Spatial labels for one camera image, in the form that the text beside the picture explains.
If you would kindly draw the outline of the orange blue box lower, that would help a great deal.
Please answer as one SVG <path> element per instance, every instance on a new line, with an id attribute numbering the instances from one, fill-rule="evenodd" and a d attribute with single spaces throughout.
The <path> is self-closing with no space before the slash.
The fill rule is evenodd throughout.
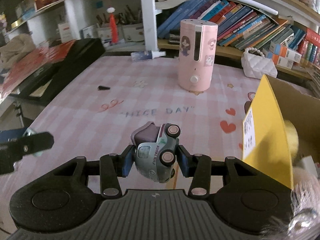
<path id="1" fill-rule="evenodd" d="M 263 54 L 265 55 L 266 58 L 268 59 L 272 59 L 272 61 L 274 62 L 274 64 L 276 66 L 281 66 L 281 67 L 284 67 L 284 68 L 289 68 L 291 69 L 292 66 L 293 66 L 293 61 L 285 58 L 285 57 L 282 57 L 282 56 L 279 56 L 277 54 L 274 54 L 272 53 L 271 51 L 269 50 L 266 50 L 266 49 L 263 49 Z"/>

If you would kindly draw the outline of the yellow tape roll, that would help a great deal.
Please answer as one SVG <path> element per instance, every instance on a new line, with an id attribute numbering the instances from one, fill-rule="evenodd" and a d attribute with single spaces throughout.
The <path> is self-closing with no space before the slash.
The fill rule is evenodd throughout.
<path id="1" fill-rule="evenodd" d="M 290 122 L 289 120 L 285 120 L 284 125 L 285 125 L 285 133 L 286 133 L 288 148 L 291 154 L 291 160 L 294 161 L 298 154 L 298 148 L 299 148 L 298 133 L 293 123 Z"/>

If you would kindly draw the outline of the teal toy truck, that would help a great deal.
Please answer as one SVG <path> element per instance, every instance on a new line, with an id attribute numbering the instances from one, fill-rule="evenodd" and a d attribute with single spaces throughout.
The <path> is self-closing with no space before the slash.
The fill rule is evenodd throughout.
<path id="1" fill-rule="evenodd" d="M 156 126 L 151 121 L 132 132 L 131 141 L 136 147 L 135 166 L 141 175 L 162 184 L 175 175 L 175 151 L 180 133 L 178 125 Z"/>

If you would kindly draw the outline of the pink checkered table mat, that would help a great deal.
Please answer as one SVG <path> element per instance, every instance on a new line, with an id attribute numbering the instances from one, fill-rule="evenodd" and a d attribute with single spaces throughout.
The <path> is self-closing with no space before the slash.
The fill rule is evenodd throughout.
<path id="1" fill-rule="evenodd" d="M 74 157 L 98 160 L 122 152 L 131 133 L 149 121 L 180 126 L 180 142 L 192 154 L 241 158 L 244 105 L 259 81 L 216 64 L 210 88 L 194 94 L 178 85 L 176 66 L 175 59 L 133 62 L 128 56 L 106 56 L 74 79 L 31 125 L 52 133 L 52 149 L 25 156 L 14 173 L 1 177 L 1 233 L 16 229 L 9 214 L 16 190 Z"/>

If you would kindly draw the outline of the white quilted pearl purse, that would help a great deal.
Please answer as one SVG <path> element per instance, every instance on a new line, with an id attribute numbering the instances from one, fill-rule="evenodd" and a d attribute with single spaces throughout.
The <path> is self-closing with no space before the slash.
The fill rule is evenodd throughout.
<path id="1" fill-rule="evenodd" d="M 264 75 L 277 77 L 274 62 L 256 48 L 246 48 L 241 56 L 241 65 L 246 77 L 261 80 Z"/>

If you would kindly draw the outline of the white bookshelf frame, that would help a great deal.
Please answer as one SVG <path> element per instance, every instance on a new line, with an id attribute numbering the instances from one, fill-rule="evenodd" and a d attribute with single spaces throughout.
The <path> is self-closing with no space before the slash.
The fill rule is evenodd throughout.
<path id="1" fill-rule="evenodd" d="M 107 0 L 112 6 L 117 2 L 123 8 L 124 0 Z M 295 22 L 314 31 L 319 28 L 319 13 L 300 2 L 299 0 L 253 0 L 263 4 L 278 12 L 279 17 L 288 16 Z M 173 49 L 177 50 L 177 45 L 168 44 L 165 40 L 156 38 L 156 16 L 160 12 L 155 8 L 155 0 L 129 0 L 129 5 L 137 3 L 142 7 L 142 18 L 144 27 L 144 44 L 137 45 L 137 49 Z M 59 8 L 64 8 L 67 21 L 70 24 L 72 37 L 80 39 L 80 30 L 95 22 L 95 12 L 93 11 L 93 0 L 60 0 L 39 10 L 35 15 L 21 23 L 16 28 L 7 33 L 8 38 L 18 35 L 23 29 L 27 29 L 32 34 L 35 44 L 53 37 L 56 33 L 57 25 L 53 23 L 53 13 Z"/>

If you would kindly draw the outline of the small spray bottle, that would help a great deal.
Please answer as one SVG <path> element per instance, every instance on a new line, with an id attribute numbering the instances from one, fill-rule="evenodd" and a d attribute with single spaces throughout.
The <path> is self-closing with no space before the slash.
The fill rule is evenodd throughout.
<path id="1" fill-rule="evenodd" d="M 138 51 L 138 52 L 132 52 L 131 53 L 131 60 L 133 62 L 139 62 L 139 61 L 148 61 L 153 60 L 159 57 L 164 57 L 166 55 L 165 51 Z"/>

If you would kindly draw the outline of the orange blue box upper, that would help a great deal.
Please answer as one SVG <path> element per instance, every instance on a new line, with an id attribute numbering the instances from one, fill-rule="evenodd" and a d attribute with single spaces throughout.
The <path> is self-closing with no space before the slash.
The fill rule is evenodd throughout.
<path id="1" fill-rule="evenodd" d="M 291 60 L 295 63 L 300 63 L 300 60 L 302 58 L 302 55 L 300 53 L 296 52 L 295 50 L 292 50 L 282 44 L 278 44 L 278 43 L 274 43 L 274 42 L 270 43 L 269 50 L 272 53 L 279 55 L 281 57 L 284 57 L 288 60 Z"/>

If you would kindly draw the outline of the small black cap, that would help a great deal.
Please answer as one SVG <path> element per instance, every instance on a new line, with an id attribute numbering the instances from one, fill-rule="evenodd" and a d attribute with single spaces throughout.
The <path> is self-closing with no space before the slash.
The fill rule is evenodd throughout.
<path id="1" fill-rule="evenodd" d="M 110 87 L 98 86 L 98 90 L 110 90 Z"/>

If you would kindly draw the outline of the pink cylindrical humidifier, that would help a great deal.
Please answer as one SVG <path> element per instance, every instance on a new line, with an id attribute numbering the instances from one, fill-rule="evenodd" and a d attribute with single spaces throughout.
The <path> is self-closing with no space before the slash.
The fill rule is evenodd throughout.
<path id="1" fill-rule="evenodd" d="M 218 25 L 204 20 L 185 19 L 180 25 L 178 84 L 202 93 L 209 89 L 216 53 Z"/>

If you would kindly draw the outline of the yellow cardboard box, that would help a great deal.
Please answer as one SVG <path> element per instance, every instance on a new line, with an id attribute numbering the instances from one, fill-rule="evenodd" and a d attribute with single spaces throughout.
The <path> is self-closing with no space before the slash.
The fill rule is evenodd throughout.
<path id="1" fill-rule="evenodd" d="M 242 122 L 242 160 L 292 189 L 293 161 L 284 121 L 295 126 L 297 156 L 319 161 L 319 99 L 264 75 Z"/>

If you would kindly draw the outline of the pink plush paw toy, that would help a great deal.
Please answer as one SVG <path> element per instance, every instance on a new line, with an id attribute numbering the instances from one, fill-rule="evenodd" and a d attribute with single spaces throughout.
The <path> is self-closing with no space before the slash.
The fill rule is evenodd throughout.
<path id="1" fill-rule="evenodd" d="M 261 239 L 317 239 L 319 237 L 319 179 L 308 171 L 293 168 L 292 214 L 286 222 L 272 217 Z"/>

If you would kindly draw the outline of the orange blue box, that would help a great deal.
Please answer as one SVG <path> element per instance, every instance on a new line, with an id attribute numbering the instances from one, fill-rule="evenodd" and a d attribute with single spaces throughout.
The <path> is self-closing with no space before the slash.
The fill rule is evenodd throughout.
<path id="1" fill-rule="evenodd" d="M 291 60 L 295 63 L 300 63 L 300 60 L 302 58 L 302 55 L 300 53 L 296 52 L 295 50 L 292 50 L 282 44 L 278 44 L 278 43 L 274 43 L 274 42 L 270 43 L 269 50 L 272 53 L 279 55 L 281 57 L 284 57 L 288 60 Z"/>
<path id="2" fill-rule="evenodd" d="M 272 53 L 271 51 L 269 50 L 266 50 L 266 49 L 263 49 L 263 54 L 265 55 L 266 58 L 268 59 L 272 59 L 272 61 L 274 62 L 274 64 L 276 66 L 281 66 L 281 67 L 284 67 L 284 68 L 289 68 L 291 69 L 292 66 L 293 66 L 293 61 L 285 58 L 285 57 L 282 57 L 282 56 L 279 56 L 277 54 L 274 54 Z"/>

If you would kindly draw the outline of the red thick dictionary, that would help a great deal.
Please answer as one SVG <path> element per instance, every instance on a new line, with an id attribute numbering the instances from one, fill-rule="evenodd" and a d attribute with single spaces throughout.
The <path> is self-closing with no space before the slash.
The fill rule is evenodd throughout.
<path id="1" fill-rule="evenodd" d="M 306 28 L 306 35 L 304 39 L 311 44 L 314 44 L 318 47 L 320 46 L 320 35 L 310 28 Z"/>

